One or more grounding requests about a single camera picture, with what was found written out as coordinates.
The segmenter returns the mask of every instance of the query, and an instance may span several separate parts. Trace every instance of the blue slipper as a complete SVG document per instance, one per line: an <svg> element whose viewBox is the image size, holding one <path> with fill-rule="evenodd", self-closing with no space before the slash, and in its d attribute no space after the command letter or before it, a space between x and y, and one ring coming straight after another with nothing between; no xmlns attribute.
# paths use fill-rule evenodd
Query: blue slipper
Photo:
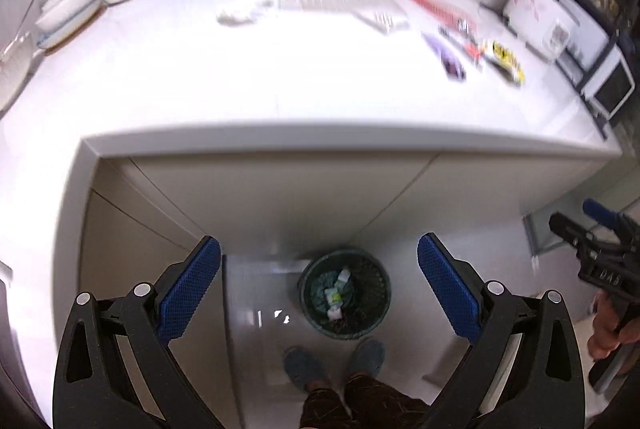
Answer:
<svg viewBox="0 0 640 429"><path fill-rule="evenodd" d="M375 379L380 374L384 362L385 345L375 339L366 339L353 352L347 365L346 378L348 380L356 373L366 373Z"/></svg>
<svg viewBox="0 0 640 429"><path fill-rule="evenodd" d="M300 391L310 382L329 382L322 363L301 346L289 348L284 355L284 370Z"/></svg>

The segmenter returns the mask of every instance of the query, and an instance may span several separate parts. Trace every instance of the black screen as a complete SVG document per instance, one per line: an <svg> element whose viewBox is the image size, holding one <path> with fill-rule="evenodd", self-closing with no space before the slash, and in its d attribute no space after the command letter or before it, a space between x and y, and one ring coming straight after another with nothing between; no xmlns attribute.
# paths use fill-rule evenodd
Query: black screen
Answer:
<svg viewBox="0 0 640 429"><path fill-rule="evenodd" d="M611 114L629 93L629 90L631 90L631 81L629 81L622 63L619 63L602 88L596 92L594 98Z"/></svg>

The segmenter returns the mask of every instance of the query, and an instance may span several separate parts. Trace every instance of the person's leg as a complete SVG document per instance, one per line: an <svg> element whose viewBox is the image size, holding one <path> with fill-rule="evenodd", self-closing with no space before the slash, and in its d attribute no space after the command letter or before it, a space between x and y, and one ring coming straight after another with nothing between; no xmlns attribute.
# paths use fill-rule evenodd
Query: person's leg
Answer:
<svg viewBox="0 0 640 429"><path fill-rule="evenodd" d="M359 429L351 419L338 394L331 389L322 364L299 346L291 348L284 357L284 369L291 382L308 393L300 417L301 428Z"/></svg>
<svg viewBox="0 0 640 429"><path fill-rule="evenodd" d="M360 344L348 366L344 401L367 429L416 427L429 406L376 380L384 361L382 343L368 339Z"/></svg>

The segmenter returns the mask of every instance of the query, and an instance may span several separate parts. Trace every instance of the dark patterned pants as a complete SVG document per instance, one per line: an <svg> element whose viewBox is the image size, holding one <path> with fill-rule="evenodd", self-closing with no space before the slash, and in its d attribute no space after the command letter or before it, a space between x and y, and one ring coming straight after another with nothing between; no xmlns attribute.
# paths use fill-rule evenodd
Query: dark patterned pants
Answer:
<svg viewBox="0 0 640 429"><path fill-rule="evenodd" d="M351 416L332 389L309 393L302 409L301 428L401 429L417 426L429 410L423 401L409 398L371 377L354 377L344 388Z"/></svg>

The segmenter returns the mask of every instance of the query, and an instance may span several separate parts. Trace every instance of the silver screw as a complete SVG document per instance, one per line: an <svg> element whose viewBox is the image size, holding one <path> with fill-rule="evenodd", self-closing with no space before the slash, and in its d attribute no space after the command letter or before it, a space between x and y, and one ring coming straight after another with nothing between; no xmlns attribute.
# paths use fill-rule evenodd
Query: silver screw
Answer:
<svg viewBox="0 0 640 429"><path fill-rule="evenodd" d="M500 295L504 292L504 287L502 286L502 283L499 283L497 281L491 281L486 286L486 288L489 292L491 292L494 295Z"/></svg>
<svg viewBox="0 0 640 429"><path fill-rule="evenodd" d="M559 292L556 292L555 290L552 290L551 292L546 294L546 296L549 298L549 301L551 301L552 303L558 304L562 302L562 296L560 295Z"/></svg>
<svg viewBox="0 0 640 429"><path fill-rule="evenodd" d="M148 283L140 283L133 289L133 293L138 297L145 297L149 292L151 292L151 285Z"/></svg>
<svg viewBox="0 0 640 429"><path fill-rule="evenodd" d="M78 297L76 297L76 303L78 304L87 304L91 296L87 292L82 292Z"/></svg>

